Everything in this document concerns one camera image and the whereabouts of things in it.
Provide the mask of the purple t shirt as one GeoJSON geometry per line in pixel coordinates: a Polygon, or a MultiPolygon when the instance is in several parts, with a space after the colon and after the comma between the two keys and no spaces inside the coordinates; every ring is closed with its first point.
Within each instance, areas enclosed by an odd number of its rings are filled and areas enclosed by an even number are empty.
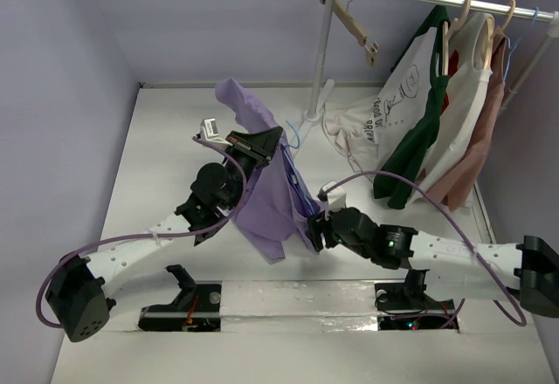
{"type": "MultiPolygon", "coordinates": [[[[279,125],[261,100],[235,79],[217,83],[215,96],[235,113],[236,122],[250,134],[279,125]]],[[[295,167],[283,134],[271,162],[252,174],[247,202],[233,222],[264,257],[276,261],[286,257],[283,243],[292,236],[315,252],[306,235],[307,219],[322,211],[323,206],[313,199],[295,167]]]]}

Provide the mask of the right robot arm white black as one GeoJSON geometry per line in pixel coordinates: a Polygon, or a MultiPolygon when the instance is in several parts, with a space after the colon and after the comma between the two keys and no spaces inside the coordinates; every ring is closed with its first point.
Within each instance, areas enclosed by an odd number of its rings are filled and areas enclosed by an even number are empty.
{"type": "Polygon", "coordinates": [[[558,315],[558,255],[543,239],[468,245],[410,227],[377,224],[356,208],[321,212],[307,220],[316,251],[341,245],[384,269],[405,269],[404,301],[421,307],[431,299],[506,301],[528,312],[558,315]]]}

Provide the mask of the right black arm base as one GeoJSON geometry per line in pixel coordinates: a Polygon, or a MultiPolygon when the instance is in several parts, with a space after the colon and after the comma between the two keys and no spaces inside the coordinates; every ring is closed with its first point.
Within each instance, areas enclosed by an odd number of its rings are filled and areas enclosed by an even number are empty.
{"type": "Polygon", "coordinates": [[[437,301],[426,293],[426,271],[408,271],[400,282],[375,283],[379,331],[459,330],[452,299],[437,301]]]}

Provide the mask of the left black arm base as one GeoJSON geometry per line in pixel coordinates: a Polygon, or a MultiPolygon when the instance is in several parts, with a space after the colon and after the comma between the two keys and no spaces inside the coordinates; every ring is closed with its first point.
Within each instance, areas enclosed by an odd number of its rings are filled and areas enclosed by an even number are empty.
{"type": "Polygon", "coordinates": [[[214,333],[221,330],[221,282],[197,283],[180,265],[166,267],[179,292],[166,305],[141,309],[138,327],[144,332],[214,333]]]}

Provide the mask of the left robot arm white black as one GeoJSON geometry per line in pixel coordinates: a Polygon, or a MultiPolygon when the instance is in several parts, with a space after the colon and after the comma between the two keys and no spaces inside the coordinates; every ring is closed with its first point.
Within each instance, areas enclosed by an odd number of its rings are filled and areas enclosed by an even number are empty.
{"type": "Polygon", "coordinates": [[[221,163],[202,166],[186,202],[145,233],[110,237],[62,257],[41,284],[37,316],[45,322],[46,303],[55,327],[73,343],[89,339],[121,309],[117,291],[128,281],[152,273],[155,261],[177,240],[199,245],[214,237],[245,206],[252,175],[269,165],[279,147],[282,127],[255,134],[230,132],[225,138],[195,134],[195,143],[221,154],[221,163]]]}

